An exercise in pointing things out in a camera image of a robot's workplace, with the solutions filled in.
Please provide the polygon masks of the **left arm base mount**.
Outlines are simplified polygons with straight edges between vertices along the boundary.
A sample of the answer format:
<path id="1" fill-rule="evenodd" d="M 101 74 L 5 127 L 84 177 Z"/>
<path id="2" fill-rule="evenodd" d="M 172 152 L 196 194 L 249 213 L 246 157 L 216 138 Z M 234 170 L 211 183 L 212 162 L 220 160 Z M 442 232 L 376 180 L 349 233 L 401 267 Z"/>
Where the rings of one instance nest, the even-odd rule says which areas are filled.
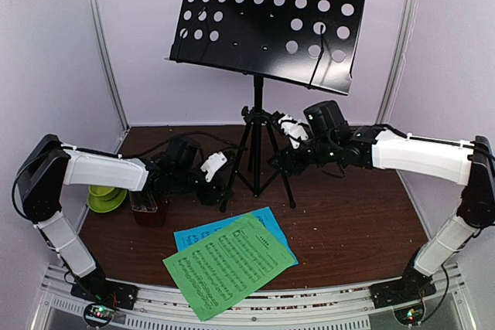
<path id="1" fill-rule="evenodd" d="M 83 320 L 91 328 L 109 325 L 122 310 L 132 310 L 138 297 L 138 287 L 107 281 L 102 294 L 91 293 L 77 283 L 72 284 L 70 294 L 88 301 L 83 309 Z"/>

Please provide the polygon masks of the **black music stand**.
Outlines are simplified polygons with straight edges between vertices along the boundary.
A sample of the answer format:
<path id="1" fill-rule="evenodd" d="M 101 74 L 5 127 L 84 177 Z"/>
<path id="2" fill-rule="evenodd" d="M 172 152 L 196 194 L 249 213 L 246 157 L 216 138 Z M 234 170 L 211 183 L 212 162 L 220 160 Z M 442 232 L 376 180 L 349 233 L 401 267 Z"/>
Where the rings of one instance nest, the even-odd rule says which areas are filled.
<path id="1" fill-rule="evenodd" d="M 182 0 L 169 57 L 250 75 L 254 105 L 244 110 L 241 144 L 251 146 L 254 196 L 261 180 L 261 133 L 272 125 L 262 107 L 265 79 L 346 95 L 365 0 Z"/>

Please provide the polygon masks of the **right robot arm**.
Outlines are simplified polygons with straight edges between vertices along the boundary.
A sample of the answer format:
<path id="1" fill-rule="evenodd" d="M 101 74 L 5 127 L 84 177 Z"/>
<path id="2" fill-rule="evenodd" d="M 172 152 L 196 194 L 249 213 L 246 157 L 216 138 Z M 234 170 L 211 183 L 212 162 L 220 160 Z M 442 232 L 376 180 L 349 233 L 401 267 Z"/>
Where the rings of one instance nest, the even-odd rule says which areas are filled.
<path id="1" fill-rule="evenodd" d="M 398 170 L 461 185 L 461 202 L 436 235 L 411 259 L 396 292 L 410 301 L 432 275 L 475 235 L 494 224 L 494 156 L 489 141 L 453 141 L 404 133 L 389 124 L 351 126 L 338 103 L 327 100 L 304 111 L 305 122 L 275 112 L 270 122 L 289 139 L 270 158 L 282 174 L 300 175 L 310 165 Z"/>

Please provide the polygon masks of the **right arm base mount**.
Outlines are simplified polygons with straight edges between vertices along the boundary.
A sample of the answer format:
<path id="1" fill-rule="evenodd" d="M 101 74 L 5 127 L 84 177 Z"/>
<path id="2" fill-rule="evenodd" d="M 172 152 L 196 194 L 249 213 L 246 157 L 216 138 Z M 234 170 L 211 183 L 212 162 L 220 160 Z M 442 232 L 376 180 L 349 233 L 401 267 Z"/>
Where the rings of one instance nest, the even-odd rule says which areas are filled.
<path id="1" fill-rule="evenodd" d="M 425 298 L 435 293 L 434 284 L 405 284 L 402 279 L 370 286 L 374 307 L 391 308 L 395 319 L 406 326 L 420 325 L 426 317 Z"/>

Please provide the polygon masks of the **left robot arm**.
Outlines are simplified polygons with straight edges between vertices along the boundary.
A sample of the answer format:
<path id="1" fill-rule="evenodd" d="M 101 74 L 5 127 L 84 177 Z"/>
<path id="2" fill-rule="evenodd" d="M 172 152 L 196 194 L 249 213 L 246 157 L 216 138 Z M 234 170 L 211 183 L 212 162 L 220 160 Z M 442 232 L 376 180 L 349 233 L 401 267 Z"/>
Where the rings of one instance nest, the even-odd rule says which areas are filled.
<path id="1" fill-rule="evenodd" d="M 17 171 L 12 184 L 16 212 L 37 228 L 60 255 L 76 286 L 95 302 L 113 293 L 100 264 L 87 249 L 60 205 L 63 187 L 95 185 L 123 189 L 160 202 L 173 194 L 194 194 L 201 204 L 215 206 L 232 196 L 221 177 L 233 160 L 230 150 L 214 152 L 195 165 L 200 145 L 183 134 L 166 141 L 165 151 L 131 157 L 64 144 L 45 135 Z"/>

